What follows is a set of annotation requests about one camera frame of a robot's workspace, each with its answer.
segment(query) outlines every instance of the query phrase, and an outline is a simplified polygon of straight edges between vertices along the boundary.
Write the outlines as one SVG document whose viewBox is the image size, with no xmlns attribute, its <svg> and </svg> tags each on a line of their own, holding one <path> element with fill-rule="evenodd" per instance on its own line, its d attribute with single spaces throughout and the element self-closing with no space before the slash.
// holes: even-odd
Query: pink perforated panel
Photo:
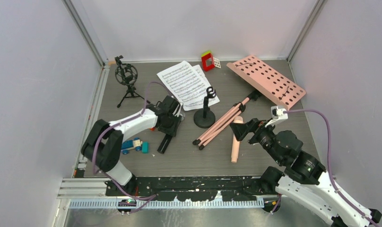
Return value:
<svg viewBox="0 0 382 227">
<path fill-rule="evenodd" d="M 305 95 L 304 89 L 253 55 L 227 66 L 276 105 L 282 105 L 287 110 Z"/>
</svg>

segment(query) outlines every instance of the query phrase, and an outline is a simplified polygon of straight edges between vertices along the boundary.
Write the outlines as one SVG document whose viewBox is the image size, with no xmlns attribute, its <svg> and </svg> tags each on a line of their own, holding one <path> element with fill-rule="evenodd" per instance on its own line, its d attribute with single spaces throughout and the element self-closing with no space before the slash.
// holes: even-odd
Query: wood grain surface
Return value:
<svg viewBox="0 0 382 227">
<path fill-rule="evenodd" d="M 290 68 L 286 61 L 266 61 L 268 65 L 293 80 Z M 136 92 L 145 96 L 146 85 L 150 81 L 160 81 L 157 73 L 175 65 L 175 62 L 165 63 L 135 63 L 138 70 L 138 81 L 135 84 Z M 235 103 L 241 102 L 253 91 L 253 87 L 232 72 L 227 62 L 221 62 L 221 69 L 215 68 L 205 72 L 210 84 L 216 89 L 220 102 L 211 106 L 211 110 L 218 120 Z M 120 108 L 117 104 L 125 94 L 127 87 L 120 85 L 115 78 L 115 65 L 110 68 L 106 89 L 99 112 L 99 119 L 113 121 L 125 118 L 141 110 L 141 98 L 125 99 Z M 149 91 L 148 100 L 152 103 L 162 101 L 166 91 L 159 85 L 153 85 Z M 266 97 L 257 101 L 250 101 L 241 116 L 244 122 L 251 118 L 269 119 L 270 107 L 274 104 Z M 298 102 L 292 109 L 302 108 Z M 237 163 L 231 163 L 232 131 L 230 127 L 223 130 L 203 150 L 198 150 L 192 141 L 198 138 L 205 129 L 197 127 L 193 122 L 195 111 L 185 112 L 184 121 L 180 124 L 177 136 L 172 139 L 165 154 L 159 154 L 156 149 L 165 136 L 158 131 L 145 130 L 134 137 L 149 142 L 149 153 L 131 150 L 127 155 L 121 155 L 120 160 L 136 176 L 213 176 L 213 175 L 262 175 L 268 166 L 277 166 L 272 158 L 260 145 L 250 145 L 247 142 L 252 134 L 241 142 Z M 313 143 L 311 131 L 304 113 L 289 114 L 289 119 L 275 129 L 275 133 L 282 130 L 292 130 L 304 143 L 303 150 L 318 158 Z M 91 162 L 88 162 L 85 177 L 92 177 Z"/>
</svg>

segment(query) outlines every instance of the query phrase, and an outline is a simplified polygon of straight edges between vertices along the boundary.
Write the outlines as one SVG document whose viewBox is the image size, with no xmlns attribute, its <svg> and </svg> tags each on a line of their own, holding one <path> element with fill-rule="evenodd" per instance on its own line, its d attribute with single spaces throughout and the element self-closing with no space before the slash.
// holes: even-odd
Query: white wall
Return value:
<svg viewBox="0 0 382 227">
<path fill-rule="evenodd" d="M 382 0 L 328 0 L 292 68 L 304 108 L 329 118 L 339 183 L 382 212 Z M 308 122 L 325 162 L 323 120 L 308 114 Z"/>
<path fill-rule="evenodd" d="M 285 59 L 316 0 L 80 0 L 109 60 Z"/>
<path fill-rule="evenodd" d="M 0 227 L 47 227 L 100 66 L 61 0 L 0 1 Z"/>
</svg>

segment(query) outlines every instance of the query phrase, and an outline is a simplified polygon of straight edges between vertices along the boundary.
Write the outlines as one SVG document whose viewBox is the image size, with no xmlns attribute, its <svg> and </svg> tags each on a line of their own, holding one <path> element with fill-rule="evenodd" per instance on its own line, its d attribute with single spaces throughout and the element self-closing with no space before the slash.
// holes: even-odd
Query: paper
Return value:
<svg viewBox="0 0 382 227">
<path fill-rule="evenodd" d="M 202 70 L 197 71 L 200 69 L 198 66 L 191 67 L 188 62 L 182 61 L 157 74 L 170 92 L 183 103 L 185 111 L 203 108 L 206 89 L 210 87 Z M 209 99 L 209 106 L 218 102 L 218 97 Z"/>
</svg>

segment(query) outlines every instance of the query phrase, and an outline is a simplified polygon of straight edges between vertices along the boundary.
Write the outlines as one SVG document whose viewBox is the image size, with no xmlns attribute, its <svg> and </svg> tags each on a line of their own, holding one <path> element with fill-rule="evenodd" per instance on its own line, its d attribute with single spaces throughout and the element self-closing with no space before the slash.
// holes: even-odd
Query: floor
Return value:
<svg viewBox="0 0 382 227">
<path fill-rule="evenodd" d="M 121 216 L 117 210 L 69 209 L 65 227 L 328 227 L 321 218 L 290 198 L 283 198 L 280 209 L 270 215 L 262 209 L 170 209 L 141 210 Z"/>
<path fill-rule="evenodd" d="M 289 65 L 286 61 L 265 61 L 266 64 L 293 80 Z M 135 84 L 137 92 L 144 95 L 145 88 L 150 81 L 159 81 L 157 73 L 175 65 L 175 62 L 165 63 L 136 63 L 138 80 Z M 222 68 L 215 68 L 205 72 L 210 84 L 216 89 L 220 102 L 211 106 L 211 110 L 219 119 L 235 103 L 241 102 L 253 91 L 253 87 L 232 72 L 227 62 L 221 62 Z M 117 108 L 126 87 L 119 84 L 114 76 L 116 66 L 112 65 L 104 91 L 104 96 L 99 112 L 99 118 L 113 121 L 125 118 L 141 110 L 143 100 L 141 98 L 125 99 L 122 106 Z M 154 85 L 149 91 L 148 100 L 152 103 L 162 101 L 166 92 L 159 85 Z M 241 116 L 244 121 L 251 118 L 269 119 L 270 107 L 274 104 L 265 97 L 257 101 L 250 101 Z M 302 108 L 301 102 L 295 104 L 292 109 Z M 232 132 L 229 127 L 222 131 L 202 151 L 192 145 L 192 141 L 198 138 L 205 129 L 198 128 L 193 122 L 195 111 L 187 111 L 184 121 L 180 124 L 177 136 L 172 139 L 165 154 L 159 154 L 156 149 L 164 134 L 158 131 L 146 130 L 134 137 L 149 142 L 149 153 L 130 151 L 127 155 L 121 155 L 120 160 L 136 176 L 212 176 L 212 175 L 262 175 L 268 166 L 277 166 L 272 158 L 259 145 L 253 146 L 244 140 L 240 145 L 240 153 L 237 163 L 231 163 Z M 289 114 L 289 119 L 275 129 L 275 132 L 291 130 L 304 143 L 303 150 L 318 158 L 313 143 L 311 131 L 308 127 L 306 116 L 303 113 Z M 85 177 L 91 177 L 92 168 L 88 162 Z"/>
</svg>

